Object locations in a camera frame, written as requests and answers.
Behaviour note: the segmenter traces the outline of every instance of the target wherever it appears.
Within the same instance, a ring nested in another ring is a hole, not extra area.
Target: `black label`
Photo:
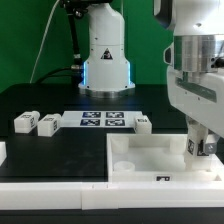
[[[194,142],[189,139],[188,141],[188,152],[193,155],[194,154]]]
[[[104,52],[103,56],[101,57],[101,59],[104,60],[113,60],[112,55],[109,51],[109,49],[107,48],[106,51]]]
[[[85,118],[100,118],[101,112],[83,112],[82,117]]]
[[[110,127],[123,127],[125,126],[124,120],[106,120],[106,126]]]
[[[86,126],[86,127],[100,126],[100,120],[97,120],[97,119],[84,119],[84,120],[81,120],[80,126]]]
[[[124,118],[124,112],[106,112],[106,118]]]
[[[171,177],[170,176],[157,176],[156,181],[170,181]]]

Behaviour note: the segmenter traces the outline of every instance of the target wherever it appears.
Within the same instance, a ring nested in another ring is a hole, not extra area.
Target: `white block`
[[[37,126],[39,118],[37,111],[23,113],[14,120],[15,133],[29,133]]]
[[[136,116],[134,118],[135,132],[136,134],[151,134],[152,123],[147,116]]]
[[[0,142],[0,166],[5,161],[7,157],[5,142]]]
[[[51,137],[61,127],[60,114],[48,114],[38,122],[38,136]]]

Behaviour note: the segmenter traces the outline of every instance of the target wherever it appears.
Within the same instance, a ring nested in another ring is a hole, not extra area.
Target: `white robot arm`
[[[90,56],[84,62],[80,92],[93,97],[127,95],[135,85],[130,80],[130,63],[124,54],[124,19],[110,6],[112,0],[61,0],[67,11],[73,37],[75,65],[82,66],[74,18],[89,14]]]
[[[224,137],[224,1],[154,0],[154,16],[174,32],[164,58],[170,103],[187,115],[185,159],[203,163]]]

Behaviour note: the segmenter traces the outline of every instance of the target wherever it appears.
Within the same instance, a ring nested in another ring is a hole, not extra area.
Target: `black table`
[[[153,133],[186,133],[184,114],[169,104],[165,85],[139,85],[135,94],[117,99],[79,95],[70,85],[20,84],[0,94],[0,141],[7,144],[7,160],[0,182],[107,181],[107,133],[132,129],[61,128],[52,138],[15,134],[13,120],[25,111],[46,114],[64,111],[142,111]],[[223,142],[217,155],[223,160]],[[0,211],[0,223],[222,223],[223,208],[119,210]]]

